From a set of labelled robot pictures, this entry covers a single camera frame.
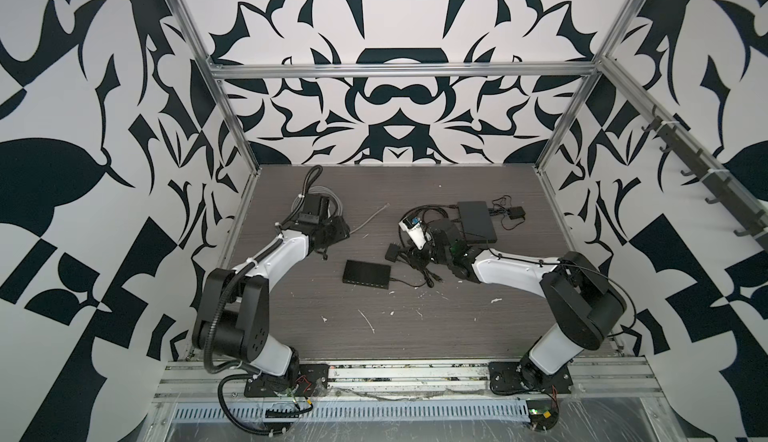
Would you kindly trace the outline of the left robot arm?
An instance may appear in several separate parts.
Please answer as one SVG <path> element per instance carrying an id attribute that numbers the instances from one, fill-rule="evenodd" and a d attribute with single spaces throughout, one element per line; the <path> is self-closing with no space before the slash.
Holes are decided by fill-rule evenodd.
<path id="1" fill-rule="evenodd" d="M 227 405 L 225 386 L 263 382 L 277 395 L 292 396 L 300 378 L 297 350 L 270 332 L 270 292 L 294 265 L 313 253 L 325 256 L 351 235 L 340 199 L 315 187 L 322 172 L 320 165 L 308 170 L 270 244 L 232 269 L 213 270 L 204 283 L 192 344 L 202 352 L 204 370 L 221 377 L 216 395 L 225 418 L 252 436 L 276 437 L 289 426 L 246 423 Z"/>

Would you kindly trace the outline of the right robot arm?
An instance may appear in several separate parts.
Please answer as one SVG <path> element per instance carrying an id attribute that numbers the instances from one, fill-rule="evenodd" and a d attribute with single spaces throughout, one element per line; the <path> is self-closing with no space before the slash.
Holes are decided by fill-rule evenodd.
<path id="1" fill-rule="evenodd" d="M 630 305 L 619 284 L 579 252 L 545 258 L 501 252 L 471 243 L 449 219 L 426 223 L 410 216 L 399 226 L 421 260 L 444 265 L 460 279 L 526 291 L 547 302 L 554 325 L 519 361 L 489 364 L 489 386 L 496 395 L 566 390 L 569 363 L 612 337 Z"/>

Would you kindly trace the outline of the small black adapter with cable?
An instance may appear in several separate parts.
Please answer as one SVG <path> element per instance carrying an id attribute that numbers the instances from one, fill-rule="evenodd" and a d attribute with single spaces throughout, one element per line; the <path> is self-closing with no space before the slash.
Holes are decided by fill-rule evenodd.
<path id="1" fill-rule="evenodd" d="M 424 281 L 422 285 L 434 288 L 437 282 L 442 282 L 443 278 L 428 268 L 430 259 L 415 246 L 400 246 L 390 243 L 386 252 L 385 259 L 389 262 L 402 262 L 411 269 L 419 272 Z"/>

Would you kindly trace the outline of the black wall power adapter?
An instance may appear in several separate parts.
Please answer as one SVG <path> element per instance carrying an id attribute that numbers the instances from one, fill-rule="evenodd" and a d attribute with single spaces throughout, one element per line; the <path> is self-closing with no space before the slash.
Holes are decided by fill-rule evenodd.
<path id="1" fill-rule="evenodd" d="M 500 225 L 504 230 L 511 231 L 526 222 L 526 211 L 520 205 L 514 205 L 510 195 L 502 195 L 491 202 L 489 215 L 499 216 Z"/>

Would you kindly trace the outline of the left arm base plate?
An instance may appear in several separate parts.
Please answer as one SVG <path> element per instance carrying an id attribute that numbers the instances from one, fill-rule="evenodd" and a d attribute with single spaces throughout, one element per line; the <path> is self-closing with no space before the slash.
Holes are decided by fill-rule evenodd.
<path id="1" fill-rule="evenodd" d="M 277 397 L 292 394 L 294 397 L 311 397 L 326 388 L 330 366 L 324 363 L 292 366 L 283 376 L 259 375 L 245 385 L 246 398 Z"/>

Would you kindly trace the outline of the black network switch box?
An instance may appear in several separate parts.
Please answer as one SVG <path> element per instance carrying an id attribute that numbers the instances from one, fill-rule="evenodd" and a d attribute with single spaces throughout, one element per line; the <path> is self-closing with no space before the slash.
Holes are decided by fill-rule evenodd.
<path id="1" fill-rule="evenodd" d="M 468 243 L 492 244 L 498 240 L 489 207 L 484 201 L 460 201 L 457 209 L 462 232 Z"/>

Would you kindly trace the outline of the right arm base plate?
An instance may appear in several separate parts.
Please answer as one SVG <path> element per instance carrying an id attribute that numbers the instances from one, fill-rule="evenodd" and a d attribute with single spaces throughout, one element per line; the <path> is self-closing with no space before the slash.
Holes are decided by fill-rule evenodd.
<path id="1" fill-rule="evenodd" d="M 495 395 L 571 392 L 573 379 L 567 366 L 561 367 L 555 374 L 547 375 L 529 361 L 494 361 L 488 364 L 488 370 L 489 388 Z"/>

